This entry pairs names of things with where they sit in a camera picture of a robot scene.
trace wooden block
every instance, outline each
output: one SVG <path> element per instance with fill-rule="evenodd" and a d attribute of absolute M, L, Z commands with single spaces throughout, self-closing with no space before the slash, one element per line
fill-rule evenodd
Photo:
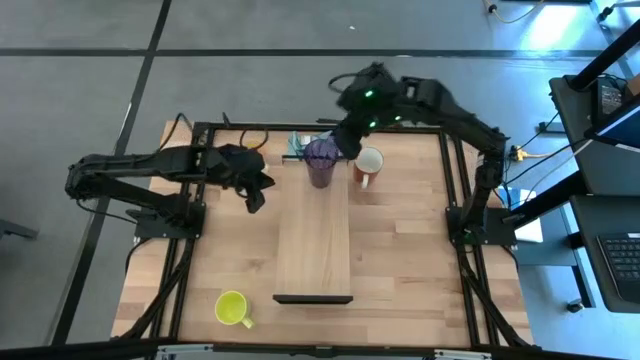
<path fill-rule="evenodd" d="M 311 185 L 303 162 L 287 164 L 282 182 L 275 294 L 351 295 L 346 164 L 324 189 Z"/>

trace purple cup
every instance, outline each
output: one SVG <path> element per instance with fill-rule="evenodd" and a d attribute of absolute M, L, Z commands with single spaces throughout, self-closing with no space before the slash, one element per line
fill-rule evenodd
<path fill-rule="evenodd" d="M 313 186 L 318 189 L 329 186 L 339 154 L 332 139 L 316 139 L 304 148 L 303 157 Z"/>

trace keyboard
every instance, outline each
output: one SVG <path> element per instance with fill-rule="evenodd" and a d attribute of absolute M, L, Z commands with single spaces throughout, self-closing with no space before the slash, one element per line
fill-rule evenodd
<path fill-rule="evenodd" d="M 640 303 L 640 236 L 634 235 L 601 235 L 598 241 L 618 295 Z"/>

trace wooden board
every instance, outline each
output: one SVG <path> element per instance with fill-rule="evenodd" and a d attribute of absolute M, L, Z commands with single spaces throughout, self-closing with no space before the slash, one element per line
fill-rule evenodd
<path fill-rule="evenodd" d="M 180 126 L 169 145 L 188 143 Z M 261 140 L 249 132 L 247 140 Z M 247 214 L 233 191 L 207 187 L 207 221 L 195 248 L 179 337 L 182 340 L 269 344 L 395 346 L 469 346 L 460 275 L 447 241 L 445 181 L 438 137 L 373 134 L 364 140 L 385 158 L 375 183 L 365 191 L 349 182 L 349 236 L 353 302 L 336 305 L 280 305 L 276 285 L 282 199 L 280 156 L 289 132 L 270 132 L 262 152 L 276 185 L 265 191 L 267 203 Z M 219 131 L 215 144 L 237 144 L 239 131 Z M 462 200 L 451 147 L 456 192 Z M 469 174 L 475 151 L 465 146 Z M 179 184 L 154 179 L 154 191 L 179 190 Z M 157 291 L 166 241 L 142 246 L 131 259 L 113 335 L 126 331 Z M 529 322 L 514 262 L 503 249 L 484 246 L 492 297 L 526 340 Z M 216 321 L 219 294 L 238 290 L 252 302 L 256 326 L 225 326 Z M 486 341 L 482 308 L 476 303 L 481 337 Z M 165 312 L 166 334 L 170 311 Z"/>
<path fill-rule="evenodd" d="M 286 162 L 278 242 L 277 295 L 350 295 L 349 189 L 339 162 L 316 189 L 304 162 Z"/>

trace floor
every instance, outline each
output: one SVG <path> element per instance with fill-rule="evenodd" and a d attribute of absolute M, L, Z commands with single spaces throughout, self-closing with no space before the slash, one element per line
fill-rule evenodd
<path fill-rule="evenodd" d="M 126 151 L 144 153 L 157 146 L 165 121 L 178 111 L 196 121 L 218 121 L 222 111 L 237 122 L 340 118 L 327 80 L 383 61 L 397 76 L 438 78 L 465 108 L 511 136 L 510 144 L 522 144 L 533 136 L 536 124 L 555 114 L 548 80 L 579 72 L 640 16 L 640 9 L 616 9 L 601 27 L 595 21 L 596 8 L 611 1 L 596 2 L 548 4 L 505 25 L 486 15 L 482 0 L 164 0 L 170 8 L 159 38 L 152 33 L 163 0 L 0 2 L 0 108 L 6 116 L 0 123 L 0 151 L 5 155 L 0 160 L 0 218 L 39 230 L 35 241 L 0 241 L 0 286 L 5 289 L 0 297 L 0 348 L 50 341 L 89 220 L 63 191 L 67 166 L 86 154 L 112 152 L 116 141 L 126 140 L 127 132 L 121 133 L 125 119 L 127 124 L 135 121 Z M 532 6 L 497 3 L 505 18 Z M 317 51 L 295 57 L 268 51 L 257 56 L 116 56 L 123 55 L 118 49 L 156 45 L 397 51 L 391 57 L 375 51 L 349 56 L 320 56 Z M 12 52 L 16 48 L 108 50 L 56 56 L 56 51 Z M 401 49 L 430 51 L 420 57 L 393 56 L 402 55 Z M 573 52 L 557 56 L 547 50 Z M 636 73 L 639 58 L 632 51 L 608 71 Z M 564 136 L 540 136 L 528 151 L 545 153 L 566 143 Z M 532 186 L 562 160 L 558 156 L 546 162 L 514 185 Z M 532 161 L 514 165 L 510 174 Z M 575 163 L 569 163 L 537 190 L 574 170 Z M 126 208 L 112 203 L 109 211 L 123 213 Z M 128 224 L 105 221 L 70 342 L 108 338 L 132 232 Z M 592 276 L 590 280 L 595 287 Z M 640 356 L 640 345 L 632 340 L 640 336 L 640 315 L 609 313 L 598 295 L 594 309 L 563 311 L 563 304 L 578 295 L 569 268 L 523 267 L 521 285 L 535 341 L 544 349 Z"/>

